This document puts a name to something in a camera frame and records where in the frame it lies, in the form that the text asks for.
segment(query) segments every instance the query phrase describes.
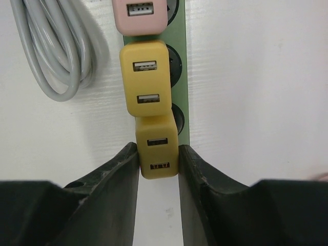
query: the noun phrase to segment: power cord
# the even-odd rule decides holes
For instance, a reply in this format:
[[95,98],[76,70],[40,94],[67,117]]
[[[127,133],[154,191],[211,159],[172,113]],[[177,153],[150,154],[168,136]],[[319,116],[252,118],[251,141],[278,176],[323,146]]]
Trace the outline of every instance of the power cord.
[[[70,100],[92,79],[92,52],[88,35],[68,0],[11,0],[19,36],[34,77],[55,101]],[[43,69],[68,88],[56,92]]]

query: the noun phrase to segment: pink block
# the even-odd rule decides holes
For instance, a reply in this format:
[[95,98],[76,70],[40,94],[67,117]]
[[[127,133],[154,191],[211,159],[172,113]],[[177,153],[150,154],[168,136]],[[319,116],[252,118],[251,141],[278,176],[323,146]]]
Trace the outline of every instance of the pink block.
[[[112,3],[116,27],[124,36],[160,34],[168,25],[166,0],[112,0]],[[128,5],[147,3],[152,3],[152,14],[129,16]]]

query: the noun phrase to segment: usb port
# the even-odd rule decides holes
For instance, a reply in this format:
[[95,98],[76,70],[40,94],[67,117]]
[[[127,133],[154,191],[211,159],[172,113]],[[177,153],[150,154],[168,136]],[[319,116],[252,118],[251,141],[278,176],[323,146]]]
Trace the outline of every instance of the usb port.
[[161,163],[161,164],[155,164],[155,165],[150,165],[150,169],[154,170],[154,169],[161,169],[161,168],[169,168],[170,167],[170,163],[166,162],[166,163]]
[[137,96],[138,104],[158,103],[159,94]]
[[159,139],[153,139],[153,140],[147,140],[148,146],[155,146],[155,145],[167,145],[168,139],[167,138],[159,138]]
[[133,71],[142,72],[142,71],[150,71],[157,70],[157,62],[153,61],[143,61],[142,63],[133,63]]
[[128,16],[139,16],[139,15],[149,15],[154,14],[153,3],[144,4],[128,4]]

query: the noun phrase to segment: yellow charger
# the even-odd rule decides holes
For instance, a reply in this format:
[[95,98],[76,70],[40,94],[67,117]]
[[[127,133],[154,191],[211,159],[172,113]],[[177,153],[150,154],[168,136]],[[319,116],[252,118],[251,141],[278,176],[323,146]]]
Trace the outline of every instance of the yellow charger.
[[136,140],[144,178],[178,174],[178,130],[172,111],[163,116],[136,118]]
[[151,40],[127,44],[120,52],[120,63],[129,113],[135,117],[169,114],[171,79],[165,43]]

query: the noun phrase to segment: white surface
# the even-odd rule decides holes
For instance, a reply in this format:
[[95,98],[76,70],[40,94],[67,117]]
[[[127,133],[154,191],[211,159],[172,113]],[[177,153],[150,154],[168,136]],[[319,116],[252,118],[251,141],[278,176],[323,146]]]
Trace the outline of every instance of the white surface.
[[[0,179],[63,186],[134,140],[111,1],[83,3],[97,81],[57,103],[35,82],[0,1]],[[248,185],[327,172],[328,1],[189,0],[186,9],[195,150]],[[140,178],[134,245],[182,245],[179,210],[177,177]]]

